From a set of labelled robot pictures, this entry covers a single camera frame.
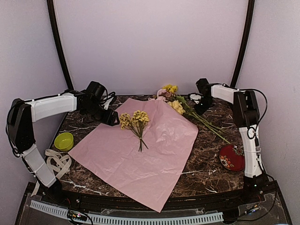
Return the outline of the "yellow daisy flower bunch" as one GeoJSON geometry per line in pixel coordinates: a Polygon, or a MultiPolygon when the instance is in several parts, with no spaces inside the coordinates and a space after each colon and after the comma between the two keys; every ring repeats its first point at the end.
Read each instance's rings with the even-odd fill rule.
{"type": "Polygon", "coordinates": [[[129,113],[122,113],[119,117],[121,129],[131,130],[135,136],[139,139],[139,152],[143,151],[143,148],[148,149],[147,144],[143,140],[143,133],[146,129],[150,119],[145,111],[137,110],[132,115],[129,113]]]}

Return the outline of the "pink purple wrapping paper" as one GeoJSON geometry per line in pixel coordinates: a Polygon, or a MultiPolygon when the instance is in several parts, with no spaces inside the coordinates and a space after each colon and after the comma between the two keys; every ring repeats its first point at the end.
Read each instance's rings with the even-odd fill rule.
{"type": "Polygon", "coordinates": [[[69,155],[116,190],[160,212],[183,172],[198,128],[161,100],[129,98],[117,112],[137,110],[150,118],[142,151],[132,131],[100,124],[69,155]]]}

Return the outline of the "yellow fuzzy poppy stem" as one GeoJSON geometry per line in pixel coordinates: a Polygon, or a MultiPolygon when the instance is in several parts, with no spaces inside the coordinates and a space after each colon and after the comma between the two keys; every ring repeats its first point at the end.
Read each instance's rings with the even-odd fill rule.
{"type": "Polygon", "coordinates": [[[171,85],[171,84],[169,84],[169,85],[164,86],[162,88],[162,90],[163,90],[163,93],[161,94],[161,96],[163,96],[165,98],[166,102],[174,101],[174,100],[179,100],[180,102],[186,102],[186,104],[188,106],[190,106],[188,104],[187,100],[183,96],[176,94],[176,92],[178,90],[178,86],[177,85],[171,85]]]}

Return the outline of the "pink rose flower stem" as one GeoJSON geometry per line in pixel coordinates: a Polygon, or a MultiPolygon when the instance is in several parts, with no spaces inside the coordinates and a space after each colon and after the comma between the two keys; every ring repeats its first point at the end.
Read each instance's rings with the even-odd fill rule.
{"type": "Polygon", "coordinates": [[[220,135],[222,133],[221,128],[213,125],[211,122],[208,122],[204,117],[198,115],[195,109],[188,104],[188,101],[183,96],[176,94],[177,89],[178,87],[176,85],[164,86],[163,88],[157,91],[157,94],[153,96],[153,98],[149,98],[149,100],[164,101],[180,115],[193,118],[201,122],[213,133],[220,135]]]}

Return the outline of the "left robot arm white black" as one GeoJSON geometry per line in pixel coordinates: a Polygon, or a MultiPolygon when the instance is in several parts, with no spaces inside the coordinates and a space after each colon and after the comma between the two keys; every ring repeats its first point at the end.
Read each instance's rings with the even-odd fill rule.
{"type": "Polygon", "coordinates": [[[82,91],[68,89],[60,94],[12,101],[5,130],[13,154],[22,159],[41,185],[49,188],[47,195],[55,204],[63,204],[66,193],[58,188],[59,178],[46,165],[37,147],[34,124],[55,115],[80,112],[101,124],[116,126],[119,116],[110,108],[115,100],[114,91],[108,92],[105,86],[92,81],[82,91]]]}

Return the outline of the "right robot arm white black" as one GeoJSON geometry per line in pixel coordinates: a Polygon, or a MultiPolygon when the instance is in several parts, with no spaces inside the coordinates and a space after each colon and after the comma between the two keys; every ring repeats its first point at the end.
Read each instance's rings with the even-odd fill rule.
{"type": "Polygon", "coordinates": [[[236,89],[226,84],[209,83],[206,78],[196,82],[199,94],[193,99],[195,111],[202,115],[213,106],[214,99],[221,99],[232,105],[233,122],[239,129],[245,157],[245,177],[262,175],[262,160],[258,125],[260,113],[254,89],[236,89]]]}

